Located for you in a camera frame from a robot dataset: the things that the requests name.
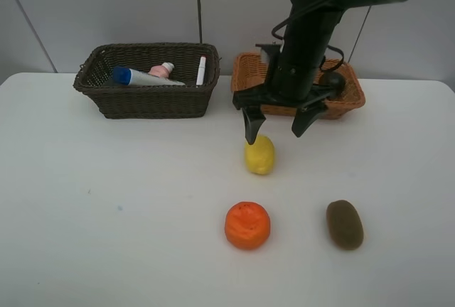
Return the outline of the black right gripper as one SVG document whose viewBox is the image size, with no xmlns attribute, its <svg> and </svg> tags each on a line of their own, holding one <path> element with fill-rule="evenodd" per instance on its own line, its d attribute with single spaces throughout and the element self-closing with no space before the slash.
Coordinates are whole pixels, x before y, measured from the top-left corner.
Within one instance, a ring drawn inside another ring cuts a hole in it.
<svg viewBox="0 0 455 307">
<path fill-rule="evenodd" d="M 291 130 L 299 138 L 320 116 L 326 113 L 328 107 L 324 101 L 337 98 L 337 96 L 338 91 L 335 87 L 312 85 L 305 98 L 286 98 L 269 91 L 265 84 L 261 84 L 234 92 L 232 103 L 237 110 L 242 110 L 245 139 L 249 145 L 253 145 L 261 125 L 266 120 L 261 110 L 262 105 L 297 109 Z"/>
</svg>

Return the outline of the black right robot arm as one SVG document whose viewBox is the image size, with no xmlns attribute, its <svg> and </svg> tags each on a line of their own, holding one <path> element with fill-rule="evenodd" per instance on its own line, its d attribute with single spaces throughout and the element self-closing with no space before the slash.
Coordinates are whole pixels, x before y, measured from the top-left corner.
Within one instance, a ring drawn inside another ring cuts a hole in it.
<svg viewBox="0 0 455 307">
<path fill-rule="evenodd" d="M 351 8 L 376 6 L 407 0 L 290 0 L 289 17 L 272 29 L 281 45 L 262 44 L 268 58 L 265 81 L 233 94 L 233 104 L 241 110 L 245 139 L 253 144 L 265 117 L 262 106 L 296 109 L 292 131 L 300 137 L 327 110 L 326 99 L 337 97 L 345 80 L 335 68 L 325 70 L 322 84 L 314 84 L 322 69 L 333 30 Z"/>
</svg>

